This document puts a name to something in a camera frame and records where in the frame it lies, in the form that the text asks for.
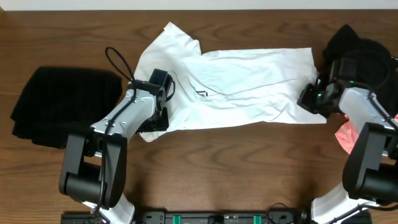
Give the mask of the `white printed t-shirt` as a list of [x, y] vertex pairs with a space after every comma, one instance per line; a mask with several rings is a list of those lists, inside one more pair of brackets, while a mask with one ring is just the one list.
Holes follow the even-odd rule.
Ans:
[[261, 121], [326, 121], [297, 104], [301, 91], [317, 74], [310, 48], [203, 53], [199, 41], [169, 23], [142, 53], [134, 76], [148, 80], [155, 69], [168, 72], [175, 82], [167, 103], [171, 132]]

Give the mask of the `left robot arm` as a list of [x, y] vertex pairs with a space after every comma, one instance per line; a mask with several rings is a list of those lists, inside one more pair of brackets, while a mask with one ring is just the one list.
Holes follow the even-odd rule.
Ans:
[[69, 135], [59, 190], [91, 211], [64, 214], [62, 223], [132, 223], [135, 207], [123, 193], [127, 144], [137, 133], [167, 128], [170, 97], [163, 87], [130, 89], [89, 135]]

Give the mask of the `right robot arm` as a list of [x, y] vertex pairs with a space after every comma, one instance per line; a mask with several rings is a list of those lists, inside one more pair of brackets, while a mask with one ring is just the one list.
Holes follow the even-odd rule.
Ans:
[[361, 223], [366, 210], [397, 210], [397, 123], [368, 84], [335, 78], [305, 85], [297, 100], [303, 109], [326, 116], [340, 112], [359, 134], [343, 169], [342, 181], [315, 198], [301, 223]]

